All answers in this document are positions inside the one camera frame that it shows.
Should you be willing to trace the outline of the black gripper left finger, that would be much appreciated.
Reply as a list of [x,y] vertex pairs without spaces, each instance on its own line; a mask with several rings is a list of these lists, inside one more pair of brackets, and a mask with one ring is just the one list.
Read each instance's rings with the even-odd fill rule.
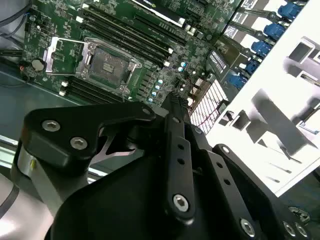
[[55,217],[77,191],[165,146],[185,132],[175,93],[160,108],[142,102],[42,108],[23,122],[15,161]]

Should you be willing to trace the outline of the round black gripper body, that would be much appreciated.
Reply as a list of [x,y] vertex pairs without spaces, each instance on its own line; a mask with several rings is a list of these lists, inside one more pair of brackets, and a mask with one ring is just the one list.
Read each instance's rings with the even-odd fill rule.
[[78,190],[57,212],[52,240],[182,240],[196,218],[191,145],[167,130],[164,148]]

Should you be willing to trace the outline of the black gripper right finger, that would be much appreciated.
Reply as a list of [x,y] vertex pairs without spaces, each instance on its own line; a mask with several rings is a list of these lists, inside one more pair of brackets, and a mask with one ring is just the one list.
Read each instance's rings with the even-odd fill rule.
[[182,240],[310,240],[298,216],[226,145],[210,146],[191,124],[188,102],[178,98],[190,143],[195,179],[195,220]]

